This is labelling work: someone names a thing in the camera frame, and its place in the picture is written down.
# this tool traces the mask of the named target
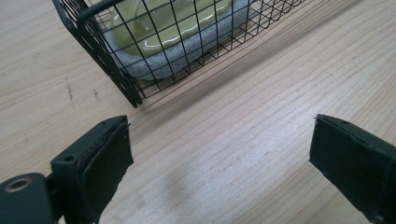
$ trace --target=wooden table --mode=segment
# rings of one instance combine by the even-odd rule
[[[308,161],[313,118],[396,145],[395,1],[306,1],[132,108],[51,1],[0,2],[0,179],[126,114],[135,164],[102,223],[365,223]]]

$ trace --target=black wire mesh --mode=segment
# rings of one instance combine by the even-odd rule
[[[121,5],[127,1],[140,4],[140,12],[132,18],[125,16],[125,8]],[[226,12],[218,12],[222,1],[232,0],[206,0],[208,4],[204,7],[201,2],[198,5],[197,0],[189,1],[193,13],[180,17],[178,3],[183,0],[163,0],[155,6],[152,0],[53,0],[70,33],[135,107],[142,99],[240,47],[304,0],[233,0]],[[209,10],[212,22],[201,24],[202,13]],[[161,11],[167,12],[168,23],[161,24],[165,20],[157,16]],[[190,23],[195,20],[191,23],[197,31],[195,34],[183,33],[181,26],[188,20]],[[139,22],[149,23],[143,24],[144,28],[150,26],[153,32],[144,36],[134,32],[141,25]],[[168,40],[164,41],[163,34],[169,34],[171,29],[177,32],[178,41],[165,46]],[[127,34],[125,45],[117,41],[116,32],[120,30]],[[145,51],[150,40],[158,41],[152,45],[157,52]]]

